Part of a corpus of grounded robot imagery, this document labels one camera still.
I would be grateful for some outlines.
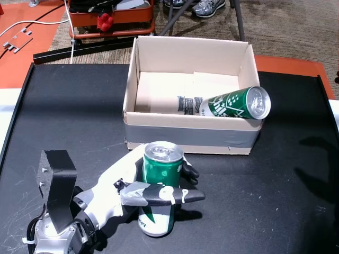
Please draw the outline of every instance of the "gray duct tape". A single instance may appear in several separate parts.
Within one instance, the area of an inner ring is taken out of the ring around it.
[[[126,140],[133,143],[169,141],[188,146],[251,148],[259,131],[156,127],[125,124]]]

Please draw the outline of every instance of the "shoe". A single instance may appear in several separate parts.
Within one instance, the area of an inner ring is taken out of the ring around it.
[[[171,0],[163,0],[163,2],[166,7],[169,8],[171,6]],[[173,0],[173,9],[180,9],[186,2],[187,0]],[[198,2],[199,0],[194,0],[192,5]]]
[[[225,5],[225,0],[201,0],[199,4],[192,8],[198,17],[212,17],[217,9]]]

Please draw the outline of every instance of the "orange mat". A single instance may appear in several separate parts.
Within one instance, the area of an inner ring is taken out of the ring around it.
[[[4,15],[0,16],[0,33],[10,25],[23,20],[35,20],[49,10],[61,5],[61,0],[40,1],[36,7],[29,7],[28,2],[22,4],[2,5]],[[61,7],[39,21],[58,22],[64,14],[65,8]],[[2,45],[15,36],[28,24],[19,24],[11,28],[0,37],[0,54],[4,48]],[[33,61],[33,54],[47,51],[51,46],[58,25],[33,24],[28,30],[32,31],[33,40],[24,46],[18,53],[6,52],[0,59],[0,88],[21,88]]]
[[[311,62],[292,58],[255,56],[258,71],[302,75],[322,78],[327,97],[335,99],[324,66],[320,62]]]

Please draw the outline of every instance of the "table surface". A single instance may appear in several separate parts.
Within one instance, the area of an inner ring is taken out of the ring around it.
[[[128,152],[127,72],[126,65],[35,67],[0,178],[0,253],[27,253],[21,238],[42,209],[42,150],[66,149],[83,189]],[[272,109],[252,153],[187,155],[206,200],[183,205],[160,239],[144,235],[135,218],[117,229],[112,220],[95,253],[335,253],[338,142],[323,91],[314,77],[260,72],[260,82]]]

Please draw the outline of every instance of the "aluminum can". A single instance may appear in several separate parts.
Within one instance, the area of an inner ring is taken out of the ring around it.
[[[270,109],[271,100],[266,90],[260,86],[252,86],[204,100],[199,114],[264,119]]]
[[[142,181],[179,187],[183,164],[183,150],[176,144],[156,141],[148,144],[144,152]],[[139,208],[138,224],[141,230],[152,237],[169,233],[174,223],[174,206],[145,206]]]

